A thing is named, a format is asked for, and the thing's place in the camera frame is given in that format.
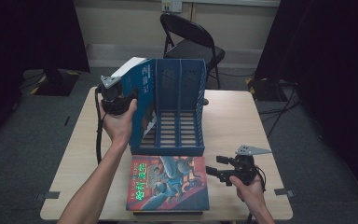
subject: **wooden table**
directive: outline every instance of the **wooden table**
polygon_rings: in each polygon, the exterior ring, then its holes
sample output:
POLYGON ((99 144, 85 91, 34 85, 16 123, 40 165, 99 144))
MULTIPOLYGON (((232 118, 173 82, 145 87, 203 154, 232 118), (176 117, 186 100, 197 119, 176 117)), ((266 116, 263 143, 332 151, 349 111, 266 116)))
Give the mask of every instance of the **wooden table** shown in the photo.
MULTIPOLYGON (((217 163, 216 156, 235 157, 235 150, 242 144, 269 148, 252 95, 247 91, 206 91, 209 104, 203 109, 202 130, 205 144, 206 165, 230 170, 230 165, 217 163)), ((46 199, 41 210, 45 220, 57 220, 69 200, 97 166, 95 139, 97 114, 94 89, 83 106, 74 132, 62 157, 50 191, 58 191, 58 199, 46 199)), ((103 154, 110 140, 103 132, 103 154)), ((115 179, 106 199, 100 220, 136 221, 217 221, 245 220, 249 211, 238 199, 235 187, 226 187, 215 176, 208 175, 210 210, 202 216, 143 216, 136 217, 126 211, 126 197, 130 178, 131 152, 127 148, 117 169, 115 179)), ((275 219, 290 219, 292 208, 286 195, 275 195, 283 184, 272 154, 256 155, 255 163, 267 176, 265 197, 268 209, 275 219)))

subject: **black curtain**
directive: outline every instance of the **black curtain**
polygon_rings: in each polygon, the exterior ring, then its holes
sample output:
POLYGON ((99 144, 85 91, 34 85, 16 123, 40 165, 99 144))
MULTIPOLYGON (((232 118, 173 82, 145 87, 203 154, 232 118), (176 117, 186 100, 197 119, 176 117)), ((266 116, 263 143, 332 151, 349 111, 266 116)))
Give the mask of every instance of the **black curtain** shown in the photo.
POLYGON ((323 137, 358 179, 358 1, 282 0, 256 79, 298 83, 323 137))
POLYGON ((0 0, 0 124, 20 97, 23 72, 46 64, 90 71, 72 0, 0 0))

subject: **book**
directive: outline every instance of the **book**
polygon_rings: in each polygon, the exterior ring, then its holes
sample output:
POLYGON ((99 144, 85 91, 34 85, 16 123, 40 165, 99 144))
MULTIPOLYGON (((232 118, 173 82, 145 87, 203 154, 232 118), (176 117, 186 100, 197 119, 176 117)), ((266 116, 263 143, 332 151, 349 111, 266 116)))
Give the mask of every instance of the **book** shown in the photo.
POLYGON ((157 122, 155 113, 154 70, 155 60, 133 57, 111 77, 120 77, 124 96, 137 92, 137 109, 132 116, 131 147, 140 146, 145 135, 157 122))
POLYGON ((209 210, 203 157, 132 155, 128 211, 134 215, 200 215, 209 210))

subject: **chair back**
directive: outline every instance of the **chair back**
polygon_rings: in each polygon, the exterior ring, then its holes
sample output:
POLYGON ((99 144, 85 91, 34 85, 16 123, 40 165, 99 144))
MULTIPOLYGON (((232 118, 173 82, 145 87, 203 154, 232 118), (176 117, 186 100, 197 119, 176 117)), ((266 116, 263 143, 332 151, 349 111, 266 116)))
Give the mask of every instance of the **chair back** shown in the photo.
POLYGON ((200 25, 188 21, 182 17, 171 13, 163 13, 160 16, 161 25, 173 44, 170 33, 181 36, 184 39, 191 40, 204 47, 214 49, 214 42, 211 35, 200 25))

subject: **person's left hand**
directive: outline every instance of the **person's left hand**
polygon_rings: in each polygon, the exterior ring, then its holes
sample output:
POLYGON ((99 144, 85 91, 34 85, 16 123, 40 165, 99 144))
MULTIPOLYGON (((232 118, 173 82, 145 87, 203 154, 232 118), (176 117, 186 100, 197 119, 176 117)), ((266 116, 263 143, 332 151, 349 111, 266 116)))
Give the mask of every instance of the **person's left hand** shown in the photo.
POLYGON ((119 116, 113 116, 106 114, 103 107, 100 104, 101 118, 103 119, 103 128, 109 135, 112 142, 116 144, 127 145, 130 141, 132 133, 132 116, 137 106, 137 100, 133 99, 130 103, 129 110, 119 116))

